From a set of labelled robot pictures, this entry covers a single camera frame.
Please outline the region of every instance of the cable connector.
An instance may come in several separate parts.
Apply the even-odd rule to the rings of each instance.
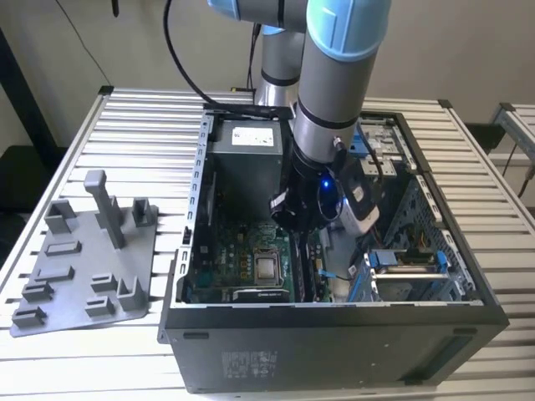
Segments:
[[[318,270],[318,274],[319,274],[320,276],[323,276],[323,277],[337,278],[336,275],[335,275],[334,273],[327,272],[326,270],[323,270],[323,269],[319,269],[319,270]]]

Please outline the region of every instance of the metal table surface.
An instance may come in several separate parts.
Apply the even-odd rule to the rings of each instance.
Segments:
[[[535,105],[501,103],[492,122],[501,125],[535,163]]]
[[[212,94],[249,102],[246,94]],[[535,399],[535,221],[459,120],[436,101],[366,99],[367,110],[404,114],[457,222],[507,315],[510,327],[437,388],[239,394],[244,399]],[[99,95],[64,161],[0,271],[0,395],[34,400],[124,397],[235,399],[187,394],[171,347],[155,340],[173,251],[183,226],[201,100],[189,92],[115,89]],[[83,187],[105,169],[120,206],[148,196],[160,207],[143,319],[94,329],[11,338],[11,315],[36,261],[53,199],[94,210]]]

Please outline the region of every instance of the sticker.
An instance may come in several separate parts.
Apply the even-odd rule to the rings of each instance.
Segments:
[[[232,130],[232,144],[239,146],[273,146],[273,129],[236,127]]]
[[[225,378],[273,378],[277,367],[277,351],[223,352]]]

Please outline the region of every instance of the motherboard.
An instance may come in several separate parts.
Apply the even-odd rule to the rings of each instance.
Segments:
[[[237,223],[224,217],[217,222],[213,263],[196,269],[193,302],[296,302],[290,238],[286,231],[269,222]],[[309,239],[309,260],[313,268],[324,266],[318,235]],[[326,281],[317,301],[328,301]]]

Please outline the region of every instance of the blue joint cap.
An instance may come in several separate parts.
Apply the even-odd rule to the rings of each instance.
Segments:
[[[269,25],[264,25],[262,27],[262,34],[264,35],[276,35],[277,33],[284,32],[284,29],[277,27],[270,27]]]
[[[307,26],[330,58],[354,62],[377,52],[388,26],[391,0],[309,0]]]
[[[436,260],[438,261],[439,272],[446,273],[448,271],[448,258],[443,251],[436,252]]]
[[[208,5],[227,17],[240,20],[237,0],[208,0]]]

